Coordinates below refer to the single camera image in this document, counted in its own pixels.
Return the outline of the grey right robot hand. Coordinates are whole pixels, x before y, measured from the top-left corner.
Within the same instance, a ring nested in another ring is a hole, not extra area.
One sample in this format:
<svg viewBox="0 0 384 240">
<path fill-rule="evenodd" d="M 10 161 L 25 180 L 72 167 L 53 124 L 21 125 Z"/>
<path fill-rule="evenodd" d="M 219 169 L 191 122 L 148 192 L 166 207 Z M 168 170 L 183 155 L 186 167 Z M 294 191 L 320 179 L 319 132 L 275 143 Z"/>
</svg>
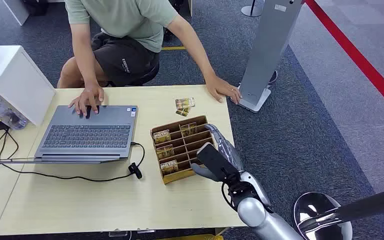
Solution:
<svg viewBox="0 0 384 240">
<path fill-rule="evenodd" d="M 204 167 L 192 163 L 191 169 L 199 176 L 215 182 L 238 182 L 244 170 L 243 161 L 235 147 L 210 123 L 204 125 L 215 139 L 215 145 L 205 143 L 197 151 L 196 157 Z"/>
</svg>

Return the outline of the person's left hand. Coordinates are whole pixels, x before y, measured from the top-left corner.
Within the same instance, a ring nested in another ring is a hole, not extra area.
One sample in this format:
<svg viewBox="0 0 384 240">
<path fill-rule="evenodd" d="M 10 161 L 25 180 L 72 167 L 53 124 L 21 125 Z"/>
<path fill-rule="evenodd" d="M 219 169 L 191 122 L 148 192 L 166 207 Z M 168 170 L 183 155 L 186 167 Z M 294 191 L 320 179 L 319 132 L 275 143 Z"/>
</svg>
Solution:
<svg viewBox="0 0 384 240">
<path fill-rule="evenodd" d="M 208 92 L 219 103 L 224 102 L 224 97 L 229 97 L 236 105 L 242 99 L 242 95 L 237 87 L 234 87 L 217 75 L 205 76 L 204 80 Z"/>
</svg>

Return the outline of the person's right hand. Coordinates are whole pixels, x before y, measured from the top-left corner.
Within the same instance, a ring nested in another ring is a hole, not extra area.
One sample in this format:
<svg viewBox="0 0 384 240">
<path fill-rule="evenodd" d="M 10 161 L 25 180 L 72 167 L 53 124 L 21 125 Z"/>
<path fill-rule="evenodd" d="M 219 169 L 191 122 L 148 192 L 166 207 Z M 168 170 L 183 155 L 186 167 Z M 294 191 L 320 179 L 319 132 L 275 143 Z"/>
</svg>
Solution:
<svg viewBox="0 0 384 240">
<path fill-rule="evenodd" d="M 87 116 L 87 106 L 98 114 L 98 105 L 104 101 L 104 89 L 98 83 L 87 83 L 81 94 L 68 105 L 74 108 L 77 115 Z"/>
</svg>

